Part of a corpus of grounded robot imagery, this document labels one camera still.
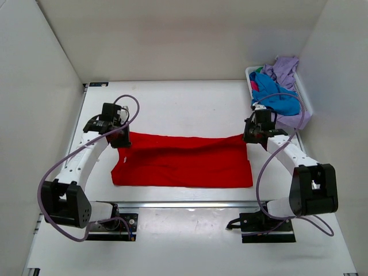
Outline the lavender t shirt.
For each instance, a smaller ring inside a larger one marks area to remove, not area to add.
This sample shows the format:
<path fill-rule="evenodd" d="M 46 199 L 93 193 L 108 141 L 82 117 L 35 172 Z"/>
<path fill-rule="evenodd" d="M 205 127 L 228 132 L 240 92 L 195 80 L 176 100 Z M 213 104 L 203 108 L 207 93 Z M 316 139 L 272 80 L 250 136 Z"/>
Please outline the lavender t shirt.
<path fill-rule="evenodd" d="M 299 63 L 299 59 L 296 56 L 278 57 L 273 65 L 265 64 L 261 69 L 261 74 L 268 75 L 275 83 L 279 84 L 284 89 L 295 92 L 295 77 L 296 69 Z M 296 128 L 300 122 L 302 114 L 294 116 L 279 116 L 278 122 L 281 125 L 285 125 L 291 128 Z"/>

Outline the blue t shirt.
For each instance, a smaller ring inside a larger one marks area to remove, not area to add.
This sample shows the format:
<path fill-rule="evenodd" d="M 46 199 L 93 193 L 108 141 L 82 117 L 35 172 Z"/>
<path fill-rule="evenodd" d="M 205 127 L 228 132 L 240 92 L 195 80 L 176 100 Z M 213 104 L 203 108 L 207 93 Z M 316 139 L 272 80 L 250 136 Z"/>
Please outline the blue t shirt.
<path fill-rule="evenodd" d="M 296 92 L 281 87 L 268 75 L 258 72 L 250 73 L 250 81 L 258 86 L 258 90 L 252 90 L 253 104 L 258 102 L 282 116 L 295 116 L 300 113 L 301 106 Z"/>

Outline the white plastic basket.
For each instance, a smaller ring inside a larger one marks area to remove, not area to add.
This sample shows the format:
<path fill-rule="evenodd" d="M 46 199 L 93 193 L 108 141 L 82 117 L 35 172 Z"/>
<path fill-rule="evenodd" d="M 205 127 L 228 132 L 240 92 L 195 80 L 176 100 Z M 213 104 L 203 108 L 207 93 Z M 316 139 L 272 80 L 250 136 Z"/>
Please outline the white plastic basket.
<path fill-rule="evenodd" d="M 251 80 L 250 80 L 250 74 L 254 71 L 256 71 L 257 69 L 261 68 L 261 66 L 251 66 L 251 67 L 247 67 L 245 69 L 245 74 L 246 74 L 246 80 L 247 80 L 247 84 L 248 84 L 248 89 L 249 89 L 249 92 L 250 92 L 250 97 L 251 99 L 253 99 L 253 89 L 251 87 Z M 295 78 L 295 82 L 294 82 L 294 91 L 297 93 L 299 99 L 301 100 L 302 102 L 302 105 L 305 109 L 305 117 L 304 117 L 304 124 L 306 124 L 312 114 L 313 114 L 313 110 L 312 110 L 312 106 L 309 102 L 309 99 L 307 99 L 307 94 L 305 92 L 305 89 L 301 83 L 301 80 L 298 76 L 298 74 L 295 72 L 294 73 L 294 78 Z"/>

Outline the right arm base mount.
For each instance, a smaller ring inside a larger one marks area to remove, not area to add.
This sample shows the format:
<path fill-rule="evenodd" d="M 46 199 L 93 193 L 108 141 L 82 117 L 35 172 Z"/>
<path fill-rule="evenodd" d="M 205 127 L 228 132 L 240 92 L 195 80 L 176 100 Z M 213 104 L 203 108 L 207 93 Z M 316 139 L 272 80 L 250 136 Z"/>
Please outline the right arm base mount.
<path fill-rule="evenodd" d="M 239 229 L 243 244 L 295 243 L 296 238 L 290 220 L 276 220 L 263 212 L 240 213 L 231 220 L 226 230 Z"/>

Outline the pink garment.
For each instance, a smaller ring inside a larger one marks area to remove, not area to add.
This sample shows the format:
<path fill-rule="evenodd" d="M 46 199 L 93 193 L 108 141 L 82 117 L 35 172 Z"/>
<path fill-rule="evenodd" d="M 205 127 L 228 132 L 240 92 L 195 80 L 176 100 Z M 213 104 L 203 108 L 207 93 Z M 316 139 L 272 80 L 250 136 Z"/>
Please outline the pink garment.
<path fill-rule="evenodd" d="M 250 84 L 251 84 L 252 90 L 259 91 L 259 86 L 255 81 L 251 80 Z"/>

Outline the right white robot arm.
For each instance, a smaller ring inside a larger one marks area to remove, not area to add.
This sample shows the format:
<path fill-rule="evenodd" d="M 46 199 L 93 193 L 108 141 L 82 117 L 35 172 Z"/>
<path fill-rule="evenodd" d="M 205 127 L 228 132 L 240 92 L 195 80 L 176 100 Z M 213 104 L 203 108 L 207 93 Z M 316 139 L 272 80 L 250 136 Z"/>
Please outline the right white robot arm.
<path fill-rule="evenodd" d="M 255 109 L 245 120 L 243 141 L 260 144 L 269 154 L 256 180 L 256 200 L 261 213 L 258 225 L 271 230 L 279 220 L 335 213 L 338 210 L 336 172 L 331 164 L 321 164 L 307 156 L 291 142 L 292 137 L 276 129 L 276 114 L 271 109 Z M 263 205 L 260 200 L 260 182 L 272 159 L 277 160 L 292 176 L 289 195 Z"/>

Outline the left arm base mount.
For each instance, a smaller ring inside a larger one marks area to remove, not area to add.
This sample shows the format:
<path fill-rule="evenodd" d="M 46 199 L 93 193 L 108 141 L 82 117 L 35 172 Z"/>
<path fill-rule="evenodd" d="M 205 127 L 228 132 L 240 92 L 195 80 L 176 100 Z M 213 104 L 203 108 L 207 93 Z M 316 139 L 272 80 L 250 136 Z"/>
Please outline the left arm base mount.
<path fill-rule="evenodd" d="M 117 204 L 113 205 L 114 220 L 91 226 L 87 241 L 99 242 L 135 242 L 137 239 L 138 212 L 124 211 Z"/>

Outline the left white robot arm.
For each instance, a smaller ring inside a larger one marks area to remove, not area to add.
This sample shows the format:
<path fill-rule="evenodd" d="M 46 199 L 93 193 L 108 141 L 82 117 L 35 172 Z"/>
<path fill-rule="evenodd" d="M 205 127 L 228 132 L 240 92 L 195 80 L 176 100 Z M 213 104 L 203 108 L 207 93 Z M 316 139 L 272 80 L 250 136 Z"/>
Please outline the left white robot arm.
<path fill-rule="evenodd" d="M 103 136 L 128 122 L 129 108 L 113 103 L 104 103 L 102 112 L 89 119 L 83 128 L 77 149 L 79 152 L 68 158 L 62 171 L 52 181 L 44 181 L 41 187 L 41 202 L 51 220 L 57 225 L 84 228 L 92 221 L 100 221 L 113 229 L 120 223 L 117 205 L 108 202 L 91 202 L 85 195 L 87 180 L 99 156 L 110 146 L 131 146 L 129 128 Z"/>

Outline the red t shirt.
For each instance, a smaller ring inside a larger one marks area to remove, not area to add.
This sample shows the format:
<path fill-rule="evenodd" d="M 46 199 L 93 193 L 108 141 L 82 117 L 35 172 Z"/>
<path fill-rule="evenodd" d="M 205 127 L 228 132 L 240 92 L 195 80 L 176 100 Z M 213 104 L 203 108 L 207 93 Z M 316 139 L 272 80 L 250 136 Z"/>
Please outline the red t shirt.
<path fill-rule="evenodd" d="M 115 186 L 235 189 L 253 186 L 241 135 L 221 138 L 131 133 L 111 171 Z"/>

